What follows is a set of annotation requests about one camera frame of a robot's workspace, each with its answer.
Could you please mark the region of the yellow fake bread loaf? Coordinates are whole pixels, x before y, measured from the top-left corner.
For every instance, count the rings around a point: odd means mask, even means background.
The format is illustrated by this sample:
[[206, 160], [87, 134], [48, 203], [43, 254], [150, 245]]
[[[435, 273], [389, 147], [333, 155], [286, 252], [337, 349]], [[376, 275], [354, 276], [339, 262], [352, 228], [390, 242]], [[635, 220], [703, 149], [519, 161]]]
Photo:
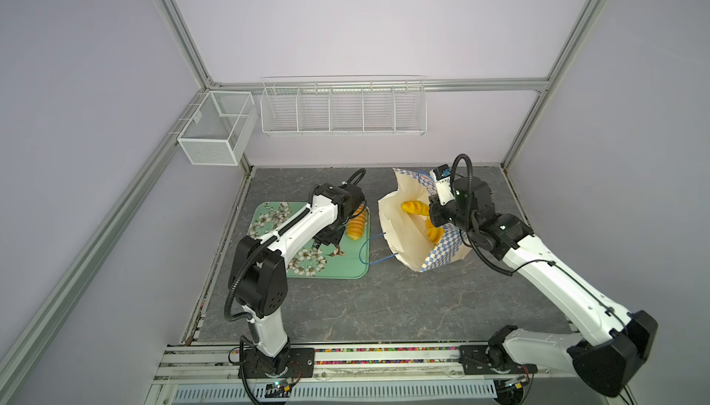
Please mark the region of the yellow fake bread loaf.
[[367, 207], [361, 205], [356, 213], [349, 219], [346, 227], [346, 236], [350, 240], [360, 240], [364, 235], [364, 229], [367, 225]]

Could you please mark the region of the checkered paper bag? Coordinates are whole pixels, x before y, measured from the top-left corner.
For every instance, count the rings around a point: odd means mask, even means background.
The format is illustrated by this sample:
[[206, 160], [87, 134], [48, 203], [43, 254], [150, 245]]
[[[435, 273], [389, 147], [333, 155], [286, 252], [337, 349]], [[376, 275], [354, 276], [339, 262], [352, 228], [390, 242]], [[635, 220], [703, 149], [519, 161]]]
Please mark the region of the checkered paper bag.
[[378, 201], [381, 229], [388, 247], [410, 270], [426, 272], [464, 259], [471, 251], [460, 239], [459, 230], [451, 225], [441, 229], [441, 239], [434, 243], [426, 235], [427, 217], [405, 212], [408, 202], [429, 204], [436, 193], [431, 178], [422, 172], [396, 168], [397, 190]]

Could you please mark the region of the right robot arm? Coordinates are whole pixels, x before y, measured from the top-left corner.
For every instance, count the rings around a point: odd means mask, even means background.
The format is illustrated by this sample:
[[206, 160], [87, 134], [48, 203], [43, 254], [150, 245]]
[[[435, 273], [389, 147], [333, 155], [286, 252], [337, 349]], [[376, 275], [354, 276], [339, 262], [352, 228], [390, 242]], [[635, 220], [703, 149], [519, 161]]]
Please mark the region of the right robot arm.
[[499, 214], [484, 181], [458, 178], [447, 166], [430, 175], [436, 187], [429, 205], [432, 223], [456, 227], [486, 266], [503, 276], [524, 277], [575, 327], [568, 334], [545, 334], [506, 325], [473, 360], [499, 373], [514, 364], [574, 373], [603, 396], [621, 395], [649, 359], [656, 319], [612, 301], [556, 257], [517, 216]]

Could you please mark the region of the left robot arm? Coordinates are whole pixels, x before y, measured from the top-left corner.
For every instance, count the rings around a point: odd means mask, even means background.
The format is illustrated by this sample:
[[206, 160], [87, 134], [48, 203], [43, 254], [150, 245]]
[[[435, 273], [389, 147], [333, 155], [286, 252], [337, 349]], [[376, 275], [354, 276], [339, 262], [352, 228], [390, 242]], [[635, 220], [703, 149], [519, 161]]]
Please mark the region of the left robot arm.
[[256, 239], [246, 236], [236, 245], [223, 318], [248, 323], [251, 347], [268, 375], [284, 374], [291, 362], [281, 314], [288, 294], [288, 264], [308, 242], [338, 244], [349, 220], [364, 209], [364, 193], [357, 184], [325, 183], [315, 187], [309, 203], [283, 225]]

